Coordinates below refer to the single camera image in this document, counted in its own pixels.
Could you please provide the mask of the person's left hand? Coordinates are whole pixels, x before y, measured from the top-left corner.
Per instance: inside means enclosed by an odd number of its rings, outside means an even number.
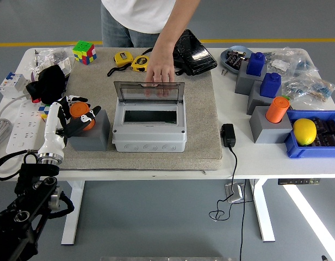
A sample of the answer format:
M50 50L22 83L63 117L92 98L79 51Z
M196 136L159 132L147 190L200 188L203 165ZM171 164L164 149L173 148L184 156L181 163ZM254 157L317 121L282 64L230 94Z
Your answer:
M153 50L148 61L145 82L171 83L175 81L175 67L170 52Z

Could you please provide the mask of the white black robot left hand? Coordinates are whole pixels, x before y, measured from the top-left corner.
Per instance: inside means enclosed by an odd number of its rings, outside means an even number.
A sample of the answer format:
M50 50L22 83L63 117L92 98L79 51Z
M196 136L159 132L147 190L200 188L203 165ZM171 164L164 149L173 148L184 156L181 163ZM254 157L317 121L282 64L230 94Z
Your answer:
M87 98L69 95L51 104L44 131L45 141L38 150L39 163L53 165L62 163L67 139L79 134L90 125L101 110L100 106L91 109L90 105L86 104L89 111L73 119L70 113L71 106L77 102L87 101Z

